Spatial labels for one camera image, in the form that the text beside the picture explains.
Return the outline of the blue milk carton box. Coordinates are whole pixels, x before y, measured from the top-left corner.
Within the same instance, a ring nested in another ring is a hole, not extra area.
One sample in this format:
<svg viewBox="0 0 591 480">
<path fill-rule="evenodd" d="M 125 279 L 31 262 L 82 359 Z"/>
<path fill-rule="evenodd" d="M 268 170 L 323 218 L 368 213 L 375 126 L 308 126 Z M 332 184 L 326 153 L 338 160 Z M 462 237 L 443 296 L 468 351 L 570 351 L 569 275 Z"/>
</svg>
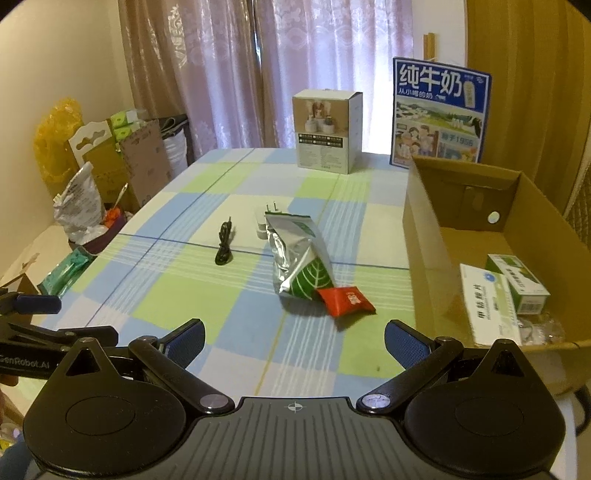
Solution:
<svg viewBox="0 0 591 480">
<path fill-rule="evenodd" d="M 489 112 L 492 76 L 446 63 L 393 59 L 390 163 L 417 157 L 478 163 Z"/>
</svg>

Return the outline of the pink sheer curtain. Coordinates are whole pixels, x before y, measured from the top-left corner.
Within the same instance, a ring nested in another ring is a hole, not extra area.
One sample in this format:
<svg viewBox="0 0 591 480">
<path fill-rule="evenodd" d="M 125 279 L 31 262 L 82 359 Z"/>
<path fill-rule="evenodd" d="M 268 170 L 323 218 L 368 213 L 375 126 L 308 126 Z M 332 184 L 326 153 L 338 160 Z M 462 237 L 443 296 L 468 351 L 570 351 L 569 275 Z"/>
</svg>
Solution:
<svg viewBox="0 0 591 480">
<path fill-rule="evenodd" d="M 360 92 L 363 149 L 391 148 L 394 57 L 413 51 L 408 1 L 122 1 L 134 104 L 184 114 L 197 156 L 291 147 L 304 89 Z"/>
</svg>

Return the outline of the green white medicine box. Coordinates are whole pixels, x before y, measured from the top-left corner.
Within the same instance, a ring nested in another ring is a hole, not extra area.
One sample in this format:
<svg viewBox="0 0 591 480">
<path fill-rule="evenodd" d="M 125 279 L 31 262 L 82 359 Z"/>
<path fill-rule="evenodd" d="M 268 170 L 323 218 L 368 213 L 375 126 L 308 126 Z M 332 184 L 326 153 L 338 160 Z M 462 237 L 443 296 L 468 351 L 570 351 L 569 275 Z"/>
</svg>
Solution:
<svg viewBox="0 0 591 480">
<path fill-rule="evenodd" d="M 551 294 L 517 256 L 488 254 L 486 269 L 506 277 L 517 315 L 539 315 L 543 312 Z"/>
</svg>

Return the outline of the brown cardboard box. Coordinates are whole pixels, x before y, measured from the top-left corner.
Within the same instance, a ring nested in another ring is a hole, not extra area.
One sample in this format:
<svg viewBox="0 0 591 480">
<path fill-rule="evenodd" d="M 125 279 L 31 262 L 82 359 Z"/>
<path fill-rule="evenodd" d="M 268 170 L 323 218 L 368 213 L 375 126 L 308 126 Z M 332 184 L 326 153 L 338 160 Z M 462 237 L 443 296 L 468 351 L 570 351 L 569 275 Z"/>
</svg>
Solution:
<svg viewBox="0 0 591 480">
<path fill-rule="evenodd" d="M 509 338 L 555 395 L 589 381 L 590 253 L 523 173 L 419 157 L 403 224 L 420 332 Z"/>
</svg>

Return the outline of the white product carton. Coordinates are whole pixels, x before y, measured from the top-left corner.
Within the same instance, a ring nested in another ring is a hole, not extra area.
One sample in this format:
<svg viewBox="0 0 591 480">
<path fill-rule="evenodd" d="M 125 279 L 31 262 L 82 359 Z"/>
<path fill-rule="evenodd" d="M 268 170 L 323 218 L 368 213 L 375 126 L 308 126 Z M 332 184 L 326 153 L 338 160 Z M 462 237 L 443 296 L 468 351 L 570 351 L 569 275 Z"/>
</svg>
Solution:
<svg viewBox="0 0 591 480">
<path fill-rule="evenodd" d="M 362 153 L 363 93 L 305 89 L 294 95 L 293 113 L 297 166 L 352 173 Z"/>
</svg>

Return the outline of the red snack packet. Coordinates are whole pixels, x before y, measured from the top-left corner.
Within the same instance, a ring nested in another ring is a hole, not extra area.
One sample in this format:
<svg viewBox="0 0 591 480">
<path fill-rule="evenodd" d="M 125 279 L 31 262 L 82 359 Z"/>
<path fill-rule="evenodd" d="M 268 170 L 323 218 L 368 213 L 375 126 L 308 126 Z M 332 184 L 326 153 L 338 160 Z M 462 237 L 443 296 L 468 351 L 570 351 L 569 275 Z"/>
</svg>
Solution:
<svg viewBox="0 0 591 480">
<path fill-rule="evenodd" d="M 355 286 L 332 287 L 317 290 L 328 313 L 335 318 L 356 312 L 376 313 L 376 308 Z"/>
</svg>

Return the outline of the green packet on floor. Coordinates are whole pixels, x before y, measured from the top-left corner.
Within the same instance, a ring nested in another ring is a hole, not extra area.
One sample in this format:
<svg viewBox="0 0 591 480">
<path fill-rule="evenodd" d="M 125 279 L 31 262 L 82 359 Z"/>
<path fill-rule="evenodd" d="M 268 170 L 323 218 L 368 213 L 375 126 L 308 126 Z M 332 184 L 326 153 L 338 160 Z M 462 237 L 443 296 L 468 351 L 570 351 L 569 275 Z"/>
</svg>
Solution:
<svg viewBox="0 0 591 480">
<path fill-rule="evenodd" d="M 76 248 L 53 268 L 37 285 L 42 295 L 62 297 L 88 269 L 95 256 L 84 248 Z"/>
</svg>

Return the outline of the checked tablecloth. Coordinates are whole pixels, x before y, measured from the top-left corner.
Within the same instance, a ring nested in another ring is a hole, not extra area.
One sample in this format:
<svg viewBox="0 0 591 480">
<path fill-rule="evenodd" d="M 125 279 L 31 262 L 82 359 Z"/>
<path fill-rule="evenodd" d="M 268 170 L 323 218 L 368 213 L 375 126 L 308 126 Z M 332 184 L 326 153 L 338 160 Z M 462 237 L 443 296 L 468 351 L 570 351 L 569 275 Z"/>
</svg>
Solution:
<svg viewBox="0 0 591 480">
<path fill-rule="evenodd" d="M 127 344 L 190 318 L 206 343 L 190 371 L 233 398 L 358 398 L 397 375 L 388 321 L 415 320 L 402 226 L 408 173 L 367 154 L 349 175 L 297 167 L 290 149 L 213 150 L 143 207 L 65 293 L 50 329 L 110 325 Z M 335 284 L 373 315 L 335 320 L 273 289 L 254 208 L 270 200 L 322 233 Z"/>
</svg>

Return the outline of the yellow plastic bag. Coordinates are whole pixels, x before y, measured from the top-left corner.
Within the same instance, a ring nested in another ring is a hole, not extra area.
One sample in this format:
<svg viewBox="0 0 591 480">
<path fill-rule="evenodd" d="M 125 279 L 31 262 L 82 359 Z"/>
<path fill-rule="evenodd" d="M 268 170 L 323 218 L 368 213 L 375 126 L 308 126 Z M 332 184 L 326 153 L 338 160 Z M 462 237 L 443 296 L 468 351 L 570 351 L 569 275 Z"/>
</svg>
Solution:
<svg viewBox="0 0 591 480">
<path fill-rule="evenodd" d="M 80 104 L 67 97 L 59 100 L 37 126 L 34 156 L 51 198 L 61 194 L 79 170 L 69 139 L 83 125 Z"/>
</svg>

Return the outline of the white flat medicine box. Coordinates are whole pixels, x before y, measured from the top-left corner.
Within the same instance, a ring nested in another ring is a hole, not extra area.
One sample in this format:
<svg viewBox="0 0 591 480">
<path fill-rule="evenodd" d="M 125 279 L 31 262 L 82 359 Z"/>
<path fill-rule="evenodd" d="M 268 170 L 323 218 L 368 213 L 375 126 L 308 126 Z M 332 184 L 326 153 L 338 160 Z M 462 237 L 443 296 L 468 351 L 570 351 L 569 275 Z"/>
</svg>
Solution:
<svg viewBox="0 0 591 480">
<path fill-rule="evenodd" d="M 506 277 L 467 264 L 460 265 L 463 297 L 474 343 L 491 346 L 498 339 L 522 345 L 520 327 Z"/>
</svg>

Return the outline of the silver green leaf foil pouch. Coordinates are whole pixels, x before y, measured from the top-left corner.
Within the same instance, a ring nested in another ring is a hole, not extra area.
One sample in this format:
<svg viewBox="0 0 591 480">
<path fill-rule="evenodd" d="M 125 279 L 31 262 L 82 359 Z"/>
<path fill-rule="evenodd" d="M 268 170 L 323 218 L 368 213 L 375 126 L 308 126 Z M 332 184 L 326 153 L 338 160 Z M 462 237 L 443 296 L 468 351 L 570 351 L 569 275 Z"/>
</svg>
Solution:
<svg viewBox="0 0 591 480">
<path fill-rule="evenodd" d="M 334 287 L 335 281 L 327 246 L 311 216 L 266 212 L 266 231 L 276 294 L 321 301 L 318 290 Z"/>
</svg>

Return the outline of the cardboard pile left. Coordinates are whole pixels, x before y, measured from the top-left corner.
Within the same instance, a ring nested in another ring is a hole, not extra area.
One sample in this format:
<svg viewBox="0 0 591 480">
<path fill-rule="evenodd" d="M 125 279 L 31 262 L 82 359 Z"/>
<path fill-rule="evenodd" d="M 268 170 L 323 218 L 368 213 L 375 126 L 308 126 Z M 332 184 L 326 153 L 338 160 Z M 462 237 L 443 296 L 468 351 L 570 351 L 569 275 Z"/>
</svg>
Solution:
<svg viewBox="0 0 591 480">
<path fill-rule="evenodd" d="M 68 140 L 79 165 L 93 165 L 103 202 L 135 213 L 192 162 L 188 119 L 119 111 L 81 126 Z"/>
</svg>

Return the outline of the crumpled silver plastic bag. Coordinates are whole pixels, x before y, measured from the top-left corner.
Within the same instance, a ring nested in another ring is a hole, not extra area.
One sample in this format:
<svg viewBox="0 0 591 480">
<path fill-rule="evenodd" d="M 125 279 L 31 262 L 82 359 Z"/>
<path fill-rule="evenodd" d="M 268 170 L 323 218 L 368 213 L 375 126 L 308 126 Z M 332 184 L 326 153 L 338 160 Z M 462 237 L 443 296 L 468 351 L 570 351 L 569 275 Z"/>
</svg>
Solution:
<svg viewBox="0 0 591 480">
<path fill-rule="evenodd" d="M 107 231 L 106 214 L 92 174 L 93 165 L 86 162 L 53 199 L 53 216 L 74 244 L 84 245 Z"/>
</svg>

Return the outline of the white power adapter plug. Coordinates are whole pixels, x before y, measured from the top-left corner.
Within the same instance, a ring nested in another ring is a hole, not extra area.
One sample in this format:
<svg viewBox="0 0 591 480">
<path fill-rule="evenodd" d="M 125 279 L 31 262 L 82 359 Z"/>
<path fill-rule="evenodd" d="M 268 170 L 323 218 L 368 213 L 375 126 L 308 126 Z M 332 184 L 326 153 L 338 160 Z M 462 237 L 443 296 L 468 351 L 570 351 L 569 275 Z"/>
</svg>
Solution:
<svg viewBox="0 0 591 480">
<path fill-rule="evenodd" d="M 256 220 L 256 236 L 260 240 L 269 238 L 269 222 L 266 215 L 270 213 L 283 212 L 283 202 L 280 200 L 270 200 L 266 203 L 258 203 L 254 208 L 254 220 Z"/>
</svg>

